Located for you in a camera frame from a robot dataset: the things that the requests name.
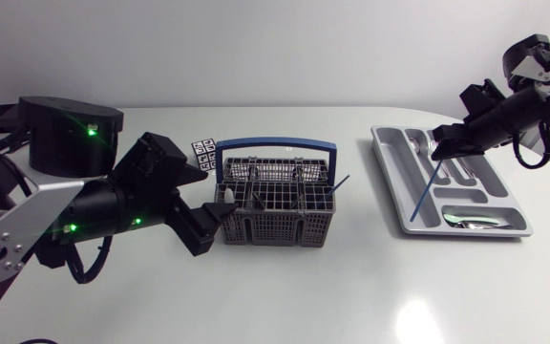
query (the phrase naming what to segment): white table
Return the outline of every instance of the white table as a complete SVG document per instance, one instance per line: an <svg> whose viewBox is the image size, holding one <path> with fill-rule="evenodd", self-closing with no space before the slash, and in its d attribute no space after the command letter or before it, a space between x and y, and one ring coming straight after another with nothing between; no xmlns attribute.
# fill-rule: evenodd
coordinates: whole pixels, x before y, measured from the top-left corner
<svg viewBox="0 0 550 344"><path fill-rule="evenodd" d="M144 131L170 137L192 163L190 143L208 138L335 142L337 181L351 177L336 193L325 246L235 247L218 235L193 258L173 230L155 226L117 235L86 286L32 259L0 303L0 343L550 342L550 164L530 171L511 147L488 152L533 236L412 236L401 231L370 127L435 127L450 118L394 108L123 111L118 157ZM210 175L182 187L182 197L200 206L214 186ZM86 264L99 244L80 246Z"/></svg>

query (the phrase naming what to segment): wire basket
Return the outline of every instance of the wire basket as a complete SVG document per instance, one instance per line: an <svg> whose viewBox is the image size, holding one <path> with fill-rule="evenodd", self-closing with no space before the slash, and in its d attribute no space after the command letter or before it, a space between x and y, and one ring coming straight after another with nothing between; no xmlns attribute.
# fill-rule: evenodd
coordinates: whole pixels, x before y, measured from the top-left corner
<svg viewBox="0 0 550 344"><path fill-rule="evenodd" d="M265 145L325 150L329 162L250 157L228 158L222 164L225 149ZM222 224L226 244L324 245L335 212L334 194L329 193L336 166L333 143L293 138L225 140L216 145L216 164L215 202L224 203L230 189L239 206Z"/></svg>

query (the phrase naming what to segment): black cable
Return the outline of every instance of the black cable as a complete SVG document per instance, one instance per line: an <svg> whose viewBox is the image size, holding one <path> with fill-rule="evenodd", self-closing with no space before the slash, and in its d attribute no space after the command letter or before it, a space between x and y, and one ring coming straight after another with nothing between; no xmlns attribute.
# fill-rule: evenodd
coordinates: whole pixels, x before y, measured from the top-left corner
<svg viewBox="0 0 550 344"><path fill-rule="evenodd" d="M19 344L56 344L56 342L50 339L37 338L25 340L24 342L21 342Z"/></svg>
<svg viewBox="0 0 550 344"><path fill-rule="evenodd" d="M19 126L11 134L7 135L3 139L0 139L0 151L5 148L15 148L22 145L22 142L27 137L27 127L24 125Z"/></svg>
<svg viewBox="0 0 550 344"><path fill-rule="evenodd" d="M112 236L110 235L104 237L103 244L99 247L99 254L96 256L95 262L86 272L84 272L84 265L82 264L79 254L77 253L75 244L67 245L65 260L75 282L79 284L86 284L93 281L99 275L101 269L105 265L107 254L110 252L111 245Z"/></svg>
<svg viewBox="0 0 550 344"><path fill-rule="evenodd" d="M10 160L10 158L6 157L5 155L0 154L0 162L4 164L12 174L12 176L16 179L16 182L20 186L20 188L23 190L23 193L26 197L29 197L31 195L31 189L27 185L27 182L25 181L25 177L23 177L22 173L18 170L18 167Z"/></svg>
<svg viewBox="0 0 550 344"><path fill-rule="evenodd" d="M545 122L539 124L540 138L544 145L544 153L542 153L542 160L534 165L531 165L523 160L521 153L519 152L519 135L513 137L513 150L515 151L515 157L521 166L529 169L541 168L546 165L550 160L550 126Z"/></svg>

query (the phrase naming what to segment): gray plastic tray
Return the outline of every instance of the gray plastic tray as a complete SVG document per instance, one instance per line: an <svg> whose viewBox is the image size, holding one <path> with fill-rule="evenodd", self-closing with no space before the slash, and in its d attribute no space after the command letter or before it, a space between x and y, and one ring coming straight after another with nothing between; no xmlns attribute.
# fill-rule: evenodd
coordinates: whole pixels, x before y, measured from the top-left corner
<svg viewBox="0 0 550 344"><path fill-rule="evenodd" d="M436 169L430 154L432 132L428 129L373 126L372 147L384 171L394 198L402 229L410 234L441 234L491 237L525 237L533 229L525 221L515 197L497 171L483 156L443 162L430 192L414 221L411 215ZM419 145L416 154L411 140ZM463 168L474 173L475 177ZM512 228L469 229L450 225L443 214L491 217L500 226Z"/></svg>

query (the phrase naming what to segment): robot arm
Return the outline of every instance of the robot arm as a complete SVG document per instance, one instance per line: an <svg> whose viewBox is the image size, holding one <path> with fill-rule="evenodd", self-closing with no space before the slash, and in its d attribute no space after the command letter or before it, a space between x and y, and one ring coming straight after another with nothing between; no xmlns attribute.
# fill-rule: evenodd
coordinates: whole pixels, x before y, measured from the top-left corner
<svg viewBox="0 0 550 344"><path fill-rule="evenodd" d="M144 134L112 169L122 124L115 109L25 97L19 114L30 129L31 144L29 150L0 154L0 282L35 254L50 268L67 263L78 283L88 283L98 274L113 235L163 223L193 255L202 254L236 208L204 204L190 209L178 186L204 180L207 173L187 164L163 136ZM14 140L2 141L0 151ZM26 197L14 202L10 193L19 184L25 185ZM84 273L74 243L96 238L105 238L102 254Z"/></svg>
<svg viewBox="0 0 550 344"><path fill-rule="evenodd" d="M492 147L512 142L525 167L538 168L550 159L550 43L535 34L512 46L503 57L504 74L513 90L505 97L494 83L471 85L461 95L469 115L462 124L433 130L438 147L433 160L482 155ZM525 163L518 152L519 137L538 126L545 153L537 165Z"/></svg>

